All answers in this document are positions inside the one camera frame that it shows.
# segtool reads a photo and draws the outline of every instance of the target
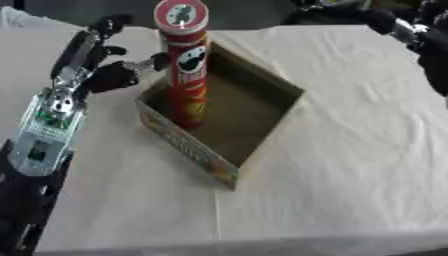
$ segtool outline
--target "robotic arm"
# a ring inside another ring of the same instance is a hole
[[[127,15],[110,16],[76,34],[53,67],[52,85],[33,97],[15,138],[1,149],[0,255],[34,252],[67,175],[88,94],[135,85],[168,65],[168,55],[159,53],[99,67],[107,56],[126,53],[104,43],[130,22]]]

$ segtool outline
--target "pringles logo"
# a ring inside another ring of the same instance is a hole
[[[191,81],[199,80],[205,77],[205,59],[206,47],[199,46],[190,49],[177,59],[177,66],[179,67],[179,82],[182,84]]]

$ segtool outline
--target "red can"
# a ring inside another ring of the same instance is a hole
[[[164,50],[171,56],[169,115],[184,129],[197,128],[204,120],[208,16],[199,0],[163,0],[154,10]]]

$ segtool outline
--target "red label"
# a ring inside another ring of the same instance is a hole
[[[173,121],[185,129],[201,124],[207,93],[206,40],[190,47],[168,44],[171,55],[170,103]]]

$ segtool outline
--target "box side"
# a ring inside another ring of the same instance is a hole
[[[149,107],[143,97],[137,99],[136,103],[140,118],[146,127],[156,132],[226,187],[232,190],[236,188],[239,173],[237,167]]]

